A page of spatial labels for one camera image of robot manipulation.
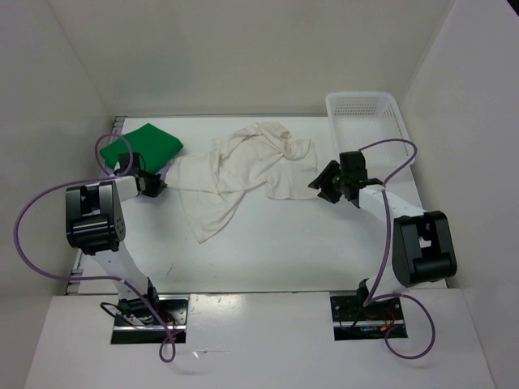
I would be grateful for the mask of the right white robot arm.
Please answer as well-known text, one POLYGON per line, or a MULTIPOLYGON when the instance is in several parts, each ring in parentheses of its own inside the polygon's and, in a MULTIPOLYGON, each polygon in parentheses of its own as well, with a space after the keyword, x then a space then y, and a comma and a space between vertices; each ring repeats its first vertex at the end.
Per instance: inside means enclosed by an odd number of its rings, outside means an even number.
POLYGON ((333 160, 308 187, 329 203, 346 199, 385 224, 380 268, 358 286, 355 305, 362 317, 376 317, 384 309, 384 300, 409 288, 457 273, 448 217, 441 211, 415 207, 388 190, 379 178, 369 178, 363 162, 333 160))

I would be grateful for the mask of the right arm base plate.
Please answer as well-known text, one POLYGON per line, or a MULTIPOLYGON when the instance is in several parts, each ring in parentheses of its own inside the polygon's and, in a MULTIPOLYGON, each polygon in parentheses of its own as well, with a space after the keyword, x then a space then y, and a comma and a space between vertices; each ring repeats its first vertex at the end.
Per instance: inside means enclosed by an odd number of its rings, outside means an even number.
POLYGON ((353 291, 329 296, 335 341, 407 338, 398 298, 363 307, 353 291))

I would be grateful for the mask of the white plastic basket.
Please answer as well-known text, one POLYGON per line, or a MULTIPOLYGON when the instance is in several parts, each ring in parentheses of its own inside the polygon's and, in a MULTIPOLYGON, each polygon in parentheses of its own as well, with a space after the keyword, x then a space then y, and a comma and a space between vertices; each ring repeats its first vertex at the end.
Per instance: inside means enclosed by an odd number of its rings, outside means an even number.
POLYGON ((395 98, 387 92, 334 92, 325 98, 328 122, 338 153, 391 139, 363 154, 370 169, 395 169, 413 148, 395 98))

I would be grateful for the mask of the white t shirt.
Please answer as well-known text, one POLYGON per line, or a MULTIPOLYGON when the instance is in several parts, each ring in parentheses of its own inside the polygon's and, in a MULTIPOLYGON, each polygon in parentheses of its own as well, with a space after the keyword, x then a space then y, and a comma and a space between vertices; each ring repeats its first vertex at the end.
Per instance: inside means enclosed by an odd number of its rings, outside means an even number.
POLYGON ((294 137, 279 122, 257 122, 214 139, 204 155, 175 158, 165 183, 180 194, 191 231, 203 243, 229 223, 246 192, 262 187, 270 199, 314 199, 308 185, 316 175, 311 139, 294 137))

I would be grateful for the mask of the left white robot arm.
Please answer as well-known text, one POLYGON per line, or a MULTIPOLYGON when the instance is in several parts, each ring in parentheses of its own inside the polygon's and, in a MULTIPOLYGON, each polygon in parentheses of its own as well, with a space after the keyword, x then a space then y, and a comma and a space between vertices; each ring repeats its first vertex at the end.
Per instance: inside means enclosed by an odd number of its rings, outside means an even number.
POLYGON ((162 304, 152 281, 135 264, 124 243, 122 202, 146 192, 139 176, 112 177, 66 189, 66 239, 101 266, 118 292, 126 321, 156 324, 162 304))

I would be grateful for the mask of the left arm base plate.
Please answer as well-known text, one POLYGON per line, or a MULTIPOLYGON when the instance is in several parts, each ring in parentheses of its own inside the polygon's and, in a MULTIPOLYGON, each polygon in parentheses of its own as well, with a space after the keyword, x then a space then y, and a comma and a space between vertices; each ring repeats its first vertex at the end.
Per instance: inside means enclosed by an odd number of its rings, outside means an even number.
MULTIPOLYGON (((157 311, 174 334, 176 344, 185 344, 187 339, 187 295, 160 295, 157 311)), ((162 325, 150 314, 143 319, 124 315, 113 304, 106 303, 114 319, 110 343, 115 345, 160 344, 166 338, 162 325)))

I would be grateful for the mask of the green t shirt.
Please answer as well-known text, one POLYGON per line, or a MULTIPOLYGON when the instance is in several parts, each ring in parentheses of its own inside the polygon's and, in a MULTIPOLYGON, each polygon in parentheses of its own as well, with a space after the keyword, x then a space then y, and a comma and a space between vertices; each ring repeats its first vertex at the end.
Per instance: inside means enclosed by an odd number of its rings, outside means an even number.
POLYGON ((118 157, 128 152, 128 143, 131 150, 139 154, 139 161, 144 162, 147 173, 158 173, 183 149, 178 138, 149 123, 125 134, 123 138, 100 150, 110 169, 115 169, 118 157))

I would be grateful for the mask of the purple t shirt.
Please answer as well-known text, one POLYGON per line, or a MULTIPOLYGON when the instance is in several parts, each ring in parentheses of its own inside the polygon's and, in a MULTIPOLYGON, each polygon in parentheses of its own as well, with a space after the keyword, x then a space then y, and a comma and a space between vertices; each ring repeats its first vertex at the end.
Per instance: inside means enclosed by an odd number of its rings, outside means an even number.
POLYGON ((160 176, 160 179, 164 182, 165 181, 165 178, 167 176, 167 173, 169 172, 169 169, 171 167, 171 162, 169 162, 168 164, 164 165, 158 172, 157 172, 157 175, 160 176))

